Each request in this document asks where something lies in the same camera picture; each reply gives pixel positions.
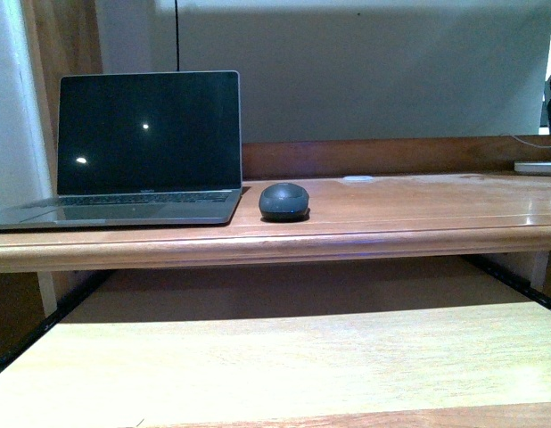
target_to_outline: desk surface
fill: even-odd
[[[184,424],[551,427],[551,312],[460,258],[125,270],[0,374],[1,428]]]
[[[308,221],[262,221],[272,182],[247,182],[228,226],[2,233],[0,272],[551,250],[551,177],[293,181],[310,194]]]

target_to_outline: white wall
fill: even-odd
[[[21,6],[0,0],[0,208],[50,192]]]
[[[106,71],[175,69],[173,0],[97,4]],[[242,75],[244,141],[538,133],[551,0],[179,5],[181,69]]]

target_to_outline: laptop screen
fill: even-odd
[[[235,71],[62,79],[58,194],[242,185]]]

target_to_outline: laptop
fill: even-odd
[[[229,222],[242,194],[238,73],[62,78],[57,192],[0,210],[0,230]]]

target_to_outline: black mouse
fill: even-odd
[[[277,183],[264,189],[259,211],[268,221],[299,221],[307,217],[309,194],[300,185]]]

